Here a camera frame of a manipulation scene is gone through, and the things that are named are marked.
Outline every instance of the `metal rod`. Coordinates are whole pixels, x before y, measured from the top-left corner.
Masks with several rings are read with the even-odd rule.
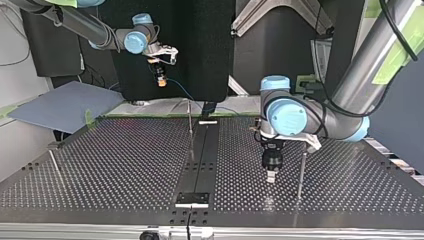
[[[188,124],[189,124],[189,127],[190,127],[189,132],[190,132],[190,135],[193,135],[193,123],[191,122],[192,121],[192,117],[191,117],[191,101],[190,100],[187,100],[187,101],[188,101],[187,102]]]
[[[402,29],[420,0],[391,0],[389,11]],[[374,77],[382,66],[396,36],[383,14],[380,14],[365,38],[351,65],[338,86],[333,101],[341,108],[354,112],[367,112],[378,99],[386,85],[373,84]]]
[[[60,168],[59,168],[59,165],[57,165],[56,158],[55,158],[55,156],[54,156],[53,150],[49,150],[49,154],[50,154],[50,158],[51,158],[51,159],[52,159],[52,161],[53,161],[54,169],[55,169],[56,171],[60,171]]]
[[[303,189],[303,179],[305,176],[305,167],[306,167],[306,157],[308,156],[307,153],[307,143],[305,142],[305,149],[302,153],[302,162],[300,163],[300,177],[299,177],[299,189],[297,190],[297,199],[302,199],[302,189]]]

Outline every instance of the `black perforated plate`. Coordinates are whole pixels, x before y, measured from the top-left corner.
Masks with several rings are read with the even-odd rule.
[[[287,142],[283,168],[267,183],[253,125],[252,118],[220,121],[213,202],[220,224],[373,227],[373,219],[387,219],[374,226],[393,227],[406,219],[398,226],[424,229],[424,189],[367,143],[321,139],[322,149],[308,156],[299,201],[302,143]]]
[[[322,140],[307,159],[299,201],[301,143],[287,143],[269,184],[253,118],[198,126],[200,151],[188,125],[101,121],[55,152],[62,171],[45,154],[0,183],[0,222],[186,225],[188,210],[174,201],[196,189],[210,194],[209,209],[194,209],[192,225],[424,229],[423,187],[365,142]],[[193,156],[196,171],[188,173]]]

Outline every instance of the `blue cable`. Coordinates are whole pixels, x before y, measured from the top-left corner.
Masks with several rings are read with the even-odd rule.
[[[194,100],[194,97],[193,96],[191,96],[191,94],[183,87],[183,85],[181,85],[181,83],[179,83],[179,82],[177,82],[177,81],[175,81],[174,79],[170,79],[170,78],[168,78],[167,79],[168,81],[171,81],[171,82],[173,82],[173,83],[175,83],[175,84],[177,84],[183,91],[184,91],[184,93],[200,108],[200,109],[203,109],[203,107],[199,104],[199,103],[197,103],[195,100]],[[225,110],[227,110],[227,111],[230,111],[230,112],[233,112],[233,113],[235,113],[237,116],[240,116],[240,114],[238,113],[238,112],[236,112],[236,111],[234,111],[233,109],[230,109],[230,108],[226,108],[226,107],[216,107],[216,108],[211,108],[211,109],[206,109],[206,110],[203,110],[203,111],[205,111],[205,112],[210,112],[210,111],[214,111],[215,109],[218,109],[218,108],[220,108],[220,109],[225,109]]]

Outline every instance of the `black backdrop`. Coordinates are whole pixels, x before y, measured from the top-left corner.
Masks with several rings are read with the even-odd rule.
[[[166,67],[168,77],[196,100],[223,101],[232,68],[235,0],[110,0],[99,8],[101,19],[114,28],[132,28],[131,18],[143,12],[161,27],[159,41],[179,50],[177,65]],[[146,57],[125,51],[112,56],[127,100],[186,96],[172,82],[159,88]]]

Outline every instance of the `robotic arm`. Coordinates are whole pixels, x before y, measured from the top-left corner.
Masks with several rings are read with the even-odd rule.
[[[402,29],[420,4],[420,0],[391,0],[388,8]],[[317,136],[357,142],[367,135],[368,116],[387,87],[374,82],[374,78],[396,39],[387,19],[380,14],[336,92],[326,103],[292,96],[290,80],[286,77],[270,76],[262,80],[260,139],[257,141],[264,147],[262,165],[268,176],[281,169],[281,152],[287,140],[307,142],[311,153],[321,147]]]
[[[87,39],[95,49],[110,49],[118,52],[126,49],[133,54],[147,56],[160,87],[165,87],[167,84],[163,64],[174,65],[177,62],[178,50],[162,45],[158,41],[158,32],[149,14],[141,13],[134,16],[132,29],[113,30],[96,17],[73,7],[58,6],[43,0],[11,0],[10,2],[27,12],[45,16],[57,27],[63,26],[69,29]],[[161,58],[165,55],[169,56],[169,61]]]

